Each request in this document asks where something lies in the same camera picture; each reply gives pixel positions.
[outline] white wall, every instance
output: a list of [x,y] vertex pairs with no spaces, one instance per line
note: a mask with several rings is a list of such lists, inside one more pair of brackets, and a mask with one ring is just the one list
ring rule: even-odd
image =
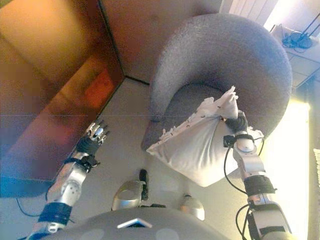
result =
[[222,0],[101,0],[127,76],[149,81],[173,31],[190,17],[219,12]]

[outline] black strap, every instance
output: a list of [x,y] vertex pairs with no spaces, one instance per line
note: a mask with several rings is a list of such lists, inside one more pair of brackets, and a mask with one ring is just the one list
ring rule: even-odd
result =
[[78,158],[67,158],[64,161],[64,164],[68,164],[68,163],[74,163],[76,162],[77,164],[81,165],[87,173],[89,173],[91,171],[92,168],[98,166],[100,164],[100,162],[98,162],[95,159],[95,156],[89,155],[89,156],[84,156],[81,159]]

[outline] black cable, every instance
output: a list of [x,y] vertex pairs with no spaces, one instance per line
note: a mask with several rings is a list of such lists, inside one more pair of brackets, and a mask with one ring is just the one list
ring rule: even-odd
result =
[[260,156],[260,154],[262,152],[262,149],[264,149],[264,145],[265,145],[265,139],[262,138],[262,146],[261,146],[261,149],[260,149],[260,152],[259,152],[259,156]]
[[247,239],[243,235],[243,232],[240,230],[239,223],[238,223],[238,217],[239,217],[240,212],[247,207],[249,207],[249,204],[246,204],[246,205],[240,207],[240,209],[236,212],[236,215],[235,215],[235,225],[236,225],[236,228],[238,229],[240,235],[242,236],[242,240],[247,240]]
[[309,24],[309,26],[306,27],[306,29],[301,33],[301,35],[305,34],[305,32],[311,27],[311,25],[317,20],[317,18],[320,16],[320,12],[318,15],[312,20],[312,22]]
[[248,210],[246,211],[246,214],[245,214],[244,224],[243,224],[243,228],[242,228],[242,240],[246,239],[245,238],[245,231],[246,231],[249,212],[250,212],[250,207],[248,207]]
[[265,145],[265,138],[262,136],[262,137],[258,137],[256,139],[254,139],[254,140],[258,140],[258,139],[262,139],[262,146],[261,146],[261,149],[260,149],[260,152],[259,152],[259,156],[260,156],[260,154],[262,152],[262,149],[264,148],[264,145]]
[[18,198],[16,198],[15,200],[16,200],[16,203],[18,204],[18,207],[19,207],[20,211],[21,211],[24,215],[26,215],[26,216],[28,216],[28,217],[33,217],[33,218],[40,216],[40,214],[32,215],[32,214],[26,213],[26,212],[22,209]]
[[224,164],[223,164],[223,172],[224,172],[224,177],[225,179],[229,182],[229,184],[234,187],[235,189],[237,189],[238,191],[242,192],[243,194],[247,194],[245,191],[243,191],[242,189],[238,188],[237,186],[235,186],[228,178],[227,176],[227,172],[226,172],[226,163],[227,163],[227,158],[228,158],[228,153],[230,151],[231,147],[228,147],[228,150],[225,153],[225,158],[224,158]]

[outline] white shelf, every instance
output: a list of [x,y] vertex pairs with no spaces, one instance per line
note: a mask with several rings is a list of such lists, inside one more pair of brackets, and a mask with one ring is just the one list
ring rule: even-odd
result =
[[[275,25],[271,30],[273,37],[281,44],[286,34],[290,35],[292,32],[293,30],[281,25]],[[284,47],[292,67],[293,87],[299,87],[320,70],[320,40],[315,37],[311,39],[312,47],[304,52],[300,52],[302,49],[297,49],[298,52],[293,48]]]

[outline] wall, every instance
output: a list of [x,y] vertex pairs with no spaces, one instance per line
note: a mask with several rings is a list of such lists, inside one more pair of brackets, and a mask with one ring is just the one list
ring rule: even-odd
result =
[[[265,23],[265,27],[270,30],[275,24],[283,24],[289,29],[303,31],[319,12],[319,0],[279,0]],[[320,24],[320,17],[309,28],[308,33],[311,33],[318,24]]]
[[222,0],[101,0],[124,73],[150,81],[164,43],[183,20],[217,13]]

